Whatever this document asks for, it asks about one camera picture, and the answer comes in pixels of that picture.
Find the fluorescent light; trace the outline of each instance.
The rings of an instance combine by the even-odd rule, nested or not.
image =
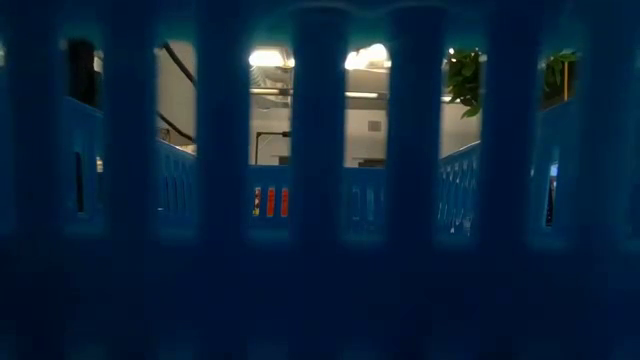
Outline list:
[[[441,96],[441,97],[440,97],[440,100],[441,100],[442,102],[449,102],[449,101],[451,101],[451,96],[449,96],[449,95]]]
[[[278,89],[249,89],[249,92],[254,95],[278,95],[280,90]]]
[[[347,70],[364,69],[368,62],[369,61],[364,56],[360,56],[357,52],[352,51],[347,56],[347,60],[344,62],[344,67]]]
[[[377,99],[378,98],[378,93],[347,91],[344,94],[346,97],[356,98],[356,99]]]
[[[387,49],[382,44],[373,44],[365,49],[367,60],[369,61],[385,61],[389,57]]]
[[[352,51],[347,55],[344,67],[347,70],[365,69],[370,63],[382,63],[383,67],[390,67],[389,53],[382,44],[373,44],[359,51]],[[296,61],[293,58],[285,59],[282,53],[276,49],[255,50],[249,56],[251,66],[277,66],[294,67]]]
[[[251,66],[284,66],[285,61],[278,50],[256,50],[249,56]]]

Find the ceiling light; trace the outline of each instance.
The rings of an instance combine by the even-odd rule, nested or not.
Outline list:
[[[369,61],[385,61],[389,57],[387,49],[382,44],[373,44],[364,51]]]
[[[285,61],[278,50],[256,50],[249,56],[251,66],[284,66]]]
[[[278,89],[252,88],[252,89],[249,89],[249,92],[253,95],[279,95],[280,94],[280,90]]]
[[[355,99],[376,99],[378,98],[378,93],[365,93],[358,91],[347,91],[344,93],[346,97],[355,98]]]

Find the play pen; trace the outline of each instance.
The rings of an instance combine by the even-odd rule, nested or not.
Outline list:
[[[0,356],[640,357],[640,5],[267,3],[2,4]],[[104,50],[104,114],[62,97],[71,35]],[[154,138],[169,37],[198,53],[197,157]],[[387,166],[345,169],[345,55],[380,40]],[[247,165],[254,41],[296,57],[287,167]],[[482,140],[438,159],[451,45],[488,54]],[[540,113],[563,47],[578,95]]]

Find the blue fence bar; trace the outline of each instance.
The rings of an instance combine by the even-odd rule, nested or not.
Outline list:
[[[530,330],[524,284],[535,276],[526,234],[542,6],[499,1],[489,25],[478,184],[481,357],[521,356],[521,339]]]
[[[639,330],[638,310],[631,305],[638,300],[639,289],[628,278],[636,270],[632,262],[637,257],[624,250],[629,235],[626,213],[631,185],[631,121],[637,122],[629,116],[633,113],[635,86],[630,79],[637,71],[638,40],[638,26],[630,22],[630,14],[638,11],[638,6],[631,2],[616,7],[596,4],[584,4],[581,9],[588,30],[583,92],[578,103],[579,158],[570,233],[579,299],[576,342],[588,344],[582,351],[589,359],[622,351],[621,347],[629,346],[623,339]],[[622,24],[629,27],[623,30]],[[623,33],[613,38],[619,31]],[[613,51],[614,60],[604,55]],[[598,70],[605,63],[612,69],[606,74]],[[607,106],[614,102],[616,106]],[[637,356],[638,346],[630,347]]]
[[[384,334],[386,350],[397,359],[424,356],[432,326],[428,269],[435,235],[445,17],[436,7],[406,7],[390,14],[394,65],[384,263],[393,280],[385,283],[390,313]]]
[[[244,267],[251,18],[243,2],[223,12],[215,2],[196,5],[199,255],[187,274],[195,275],[189,293],[199,299],[193,316],[200,356],[244,358],[250,298],[243,291],[252,272]]]
[[[153,6],[113,1],[103,9],[105,230],[111,262],[101,270],[109,273],[111,296],[101,305],[110,314],[107,354],[118,359],[139,358],[153,349],[147,277],[155,255],[157,203]]]
[[[337,358],[346,315],[339,300],[339,194],[344,149],[347,13],[293,14],[296,76],[291,140],[290,359]]]
[[[12,132],[16,228],[3,276],[16,356],[63,359],[67,299],[61,206],[64,152],[58,70],[59,2],[6,4],[6,64]],[[33,89],[39,97],[34,102]]]

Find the white wall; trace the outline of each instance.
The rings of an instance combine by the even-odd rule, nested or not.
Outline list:
[[[186,42],[171,41],[171,47],[196,74],[196,54]],[[183,131],[195,135],[195,101],[193,85],[180,72],[166,52],[158,55],[158,109]],[[479,119],[460,119],[466,108],[459,104],[443,104],[441,126],[441,156],[479,139]],[[381,133],[367,131],[370,120],[382,121]],[[384,158],[386,151],[387,121],[385,111],[347,110],[346,112],[345,166],[357,166],[362,158]],[[252,108],[251,131],[249,136],[249,163],[253,163],[256,131],[285,131],[290,129],[289,109],[257,110]],[[172,142],[181,145],[177,134],[172,134]],[[260,139],[259,164],[277,164],[278,156],[289,155],[289,139],[279,136],[263,136]]]
[[[443,104],[441,114],[440,155],[446,156],[480,138],[478,117],[460,119],[466,107]],[[257,131],[281,132],[290,129],[288,109],[252,110],[249,163],[254,162]],[[382,122],[382,132],[367,131],[368,121]],[[385,111],[347,110],[345,129],[345,166],[357,166],[363,158],[385,158],[387,120]],[[278,156],[290,155],[290,140],[281,136],[262,136],[258,164],[277,165]]]

